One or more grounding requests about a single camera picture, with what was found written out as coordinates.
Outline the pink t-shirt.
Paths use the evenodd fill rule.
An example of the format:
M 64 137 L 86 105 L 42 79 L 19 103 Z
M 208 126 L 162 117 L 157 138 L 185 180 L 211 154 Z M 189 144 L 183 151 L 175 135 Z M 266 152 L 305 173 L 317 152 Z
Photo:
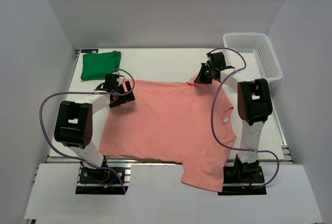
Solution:
M 221 146 L 211 130 L 212 101 L 219 84 L 137 80 L 135 101 L 111 108 L 99 151 L 110 157 L 129 157 L 179 162 L 181 181 L 221 191 L 229 149 Z M 218 139 L 233 146 L 233 105 L 221 90 L 214 107 Z

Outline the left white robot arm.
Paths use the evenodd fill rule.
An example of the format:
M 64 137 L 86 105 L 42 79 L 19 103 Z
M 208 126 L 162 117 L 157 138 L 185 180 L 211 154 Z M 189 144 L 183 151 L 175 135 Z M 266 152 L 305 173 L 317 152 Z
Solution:
M 92 176 L 99 182 L 109 178 L 106 158 L 92 142 L 93 115 L 104 107 L 117 107 L 135 100 L 135 82 L 121 80 L 117 73 L 107 73 L 105 81 L 84 99 L 63 101 L 60 104 L 54 139 L 72 150 L 79 160 L 92 168 Z

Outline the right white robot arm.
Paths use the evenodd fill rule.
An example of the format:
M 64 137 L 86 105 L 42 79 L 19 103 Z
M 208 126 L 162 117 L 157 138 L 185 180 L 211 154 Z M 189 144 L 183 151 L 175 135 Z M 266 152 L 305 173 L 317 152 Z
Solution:
M 260 136 L 264 124 L 272 114 L 273 107 L 266 79 L 253 79 L 243 73 L 246 69 L 244 57 L 237 51 L 225 48 L 237 54 L 243 61 L 243 67 L 236 69 L 226 64 L 222 52 L 214 49 L 208 52 L 207 61 L 201 64 L 200 71 L 194 80 L 196 84 L 208 85 L 216 80 L 220 82 L 212 101 L 211 130 L 215 140 L 223 147 L 237 152 L 237 165 L 234 169 L 235 178 L 241 182 L 248 181 L 253 176 L 253 170 L 259 167 L 258 150 Z M 227 84 L 237 92 L 238 115 L 242 120 L 242 134 L 239 148 L 222 143 L 214 129 L 214 107 L 222 86 Z

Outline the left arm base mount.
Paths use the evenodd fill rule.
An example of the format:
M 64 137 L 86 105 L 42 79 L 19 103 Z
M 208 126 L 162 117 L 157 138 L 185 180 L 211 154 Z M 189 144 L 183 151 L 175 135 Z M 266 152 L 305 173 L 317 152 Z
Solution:
M 97 170 L 81 167 L 78 174 L 75 194 L 77 195 L 125 195 L 129 187 L 130 169 L 125 167 L 113 167 L 110 170 Z

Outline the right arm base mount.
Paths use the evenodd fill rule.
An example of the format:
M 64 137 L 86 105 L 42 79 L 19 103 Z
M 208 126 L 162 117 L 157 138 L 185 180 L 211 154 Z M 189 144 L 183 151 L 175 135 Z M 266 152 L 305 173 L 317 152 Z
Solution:
M 265 183 L 259 161 L 242 163 L 236 159 L 233 166 L 224 167 L 224 185 L 218 196 L 266 195 L 266 187 L 257 188 Z

